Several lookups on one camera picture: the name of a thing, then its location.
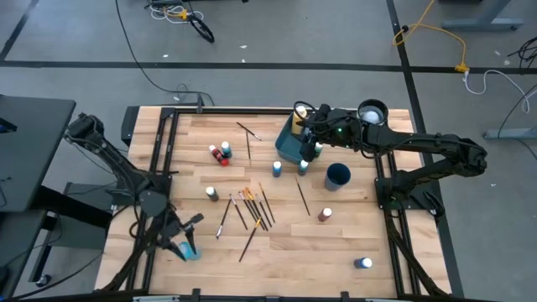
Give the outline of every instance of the dark blue cup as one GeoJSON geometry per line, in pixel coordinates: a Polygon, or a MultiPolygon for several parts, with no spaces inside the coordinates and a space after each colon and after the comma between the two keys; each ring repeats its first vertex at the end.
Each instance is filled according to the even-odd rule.
{"type": "Polygon", "coordinates": [[[335,191],[351,180],[351,170],[344,164],[331,164],[326,170],[325,188],[335,191]]]}

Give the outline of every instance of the paint bottle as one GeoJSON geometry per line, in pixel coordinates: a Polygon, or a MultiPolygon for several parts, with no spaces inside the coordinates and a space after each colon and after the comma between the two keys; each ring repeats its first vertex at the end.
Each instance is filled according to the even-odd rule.
{"type": "Polygon", "coordinates": [[[178,246],[179,250],[183,253],[183,256],[185,256],[186,260],[198,260],[201,258],[201,250],[199,247],[196,247],[196,253],[192,250],[192,247],[188,242],[181,242],[178,246]]]}
{"type": "Polygon", "coordinates": [[[279,177],[282,174],[282,163],[275,161],[272,164],[272,176],[279,177]]]}
{"type": "Polygon", "coordinates": [[[224,159],[230,159],[232,157],[232,147],[229,145],[228,142],[222,143],[222,154],[224,156],[224,159]]]}
{"type": "Polygon", "coordinates": [[[224,154],[218,150],[215,145],[209,146],[209,150],[211,151],[212,156],[215,157],[216,160],[218,160],[218,163],[220,163],[222,166],[227,166],[229,164],[229,160],[224,159],[224,154]]]}
{"type": "Polygon", "coordinates": [[[359,258],[354,260],[355,268],[371,268],[373,266],[373,260],[371,258],[359,258]]]}
{"type": "Polygon", "coordinates": [[[298,106],[296,107],[296,112],[293,111],[293,122],[291,124],[291,133],[300,135],[302,132],[302,126],[297,125],[297,122],[300,122],[302,118],[299,117],[296,113],[300,114],[300,117],[305,118],[305,116],[308,114],[308,112],[305,110],[304,106],[298,106]]]}
{"type": "Polygon", "coordinates": [[[304,176],[305,172],[308,170],[308,162],[305,160],[301,160],[299,164],[299,175],[304,176]]]}
{"type": "Polygon", "coordinates": [[[321,213],[317,216],[317,219],[319,219],[320,222],[326,221],[326,219],[330,218],[332,215],[332,209],[331,208],[324,208],[321,213]]]}
{"type": "Polygon", "coordinates": [[[318,158],[322,152],[322,143],[315,143],[315,157],[318,158]]]}
{"type": "Polygon", "coordinates": [[[209,196],[209,199],[211,201],[218,201],[218,199],[220,198],[218,197],[218,193],[213,187],[207,187],[207,189],[205,189],[205,192],[207,193],[207,196],[209,196]]]}

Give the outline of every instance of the wire bundle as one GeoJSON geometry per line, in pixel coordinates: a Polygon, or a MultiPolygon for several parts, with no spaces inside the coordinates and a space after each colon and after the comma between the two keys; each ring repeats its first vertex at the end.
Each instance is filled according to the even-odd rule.
{"type": "Polygon", "coordinates": [[[203,20],[205,16],[200,11],[192,10],[189,12],[187,9],[183,8],[180,5],[169,5],[169,6],[154,6],[150,5],[149,9],[151,10],[151,18],[156,20],[168,20],[172,24],[188,24],[190,21],[183,18],[183,16],[190,16],[191,14],[198,15],[199,20],[203,20]]]}

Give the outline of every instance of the wooden tabletop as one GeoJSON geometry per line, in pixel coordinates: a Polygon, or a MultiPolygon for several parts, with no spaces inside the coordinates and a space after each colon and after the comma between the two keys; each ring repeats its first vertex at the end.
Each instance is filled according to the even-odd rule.
{"type": "MultiPolygon", "coordinates": [[[[128,157],[140,169],[148,169],[157,131],[160,107],[141,107],[128,157]]],[[[373,179],[375,163],[360,153],[325,146],[321,156],[310,163],[305,176],[297,175],[297,166],[282,160],[274,142],[288,116],[245,114],[180,114],[171,164],[174,174],[171,202],[182,221],[202,213],[205,219],[196,225],[198,261],[182,262],[169,251],[157,250],[151,279],[151,294],[279,295],[337,297],[348,291],[351,297],[394,298],[394,278],[389,257],[383,213],[378,209],[373,179]],[[247,137],[236,122],[255,132],[262,141],[247,137]],[[221,167],[209,153],[209,145],[228,141],[232,159],[221,167]],[[281,177],[272,176],[272,163],[283,163],[281,177]],[[326,168],[335,162],[346,164],[351,181],[336,192],[324,188],[326,168]],[[295,183],[299,179],[311,216],[308,216],[295,183]],[[261,182],[276,222],[266,232],[259,228],[242,262],[238,262],[254,221],[240,201],[238,191],[249,187],[261,195],[261,182]],[[211,202],[205,188],[216,188],[221,199],[211,202]],[[228,196],[237,200],[248,231],[230,207],[219,240],[216,231],[225,211],[228,196]],[[323,209],[332,209],[325,222],[317,220],[323,209]],[[356,269],[353,260],[368,257],[370,269],[356,269]]],[[[407,110],[390,110],[390,127],[411,132],[407,110]]],[[[167,141],[169,122],[164,141],[167,141]]],[[[164,162],[160,151],[159,167],[164,162]]],[[[421,166],[416,153],[395,152],[399,169],[421,166]]],[[[426,211],[407,211],[414,254],[441,289],[450,292],[446,266],[435,222],[426,211]]],[[[132,251],[133,239],[128,228],[134,222],[133,211],[125,210],[110,227],[96,289],[107,284],[132,251]]],[[[183,234],[174,241],[185,241],[183,234]]],[[[400,256],[406,292],[410,292],[407,265],[400,256]]],[[[138,266],[137,285],[141,284],[143,263],[138,266]]]]}

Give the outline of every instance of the paint cup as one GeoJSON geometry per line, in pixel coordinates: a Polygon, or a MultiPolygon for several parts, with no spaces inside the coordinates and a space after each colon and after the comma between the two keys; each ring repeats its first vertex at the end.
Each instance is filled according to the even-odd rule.
{"type": "Polygon", "coordinates": [[[196,253],[192,250],[192,247],[188,242],[182,242],[178,246],[179,250],[183,253],[183,256],[185,256],[186,260],[198,260],[201,258],[201,250],[199,247],[196,248],[196,253]]]}
{"type": "Polygon", "coordinates": [[[344,164],[331,164],[326,170],[325,188],[330,191],[339,190],[351,180],[351,170],[344,164]]]}

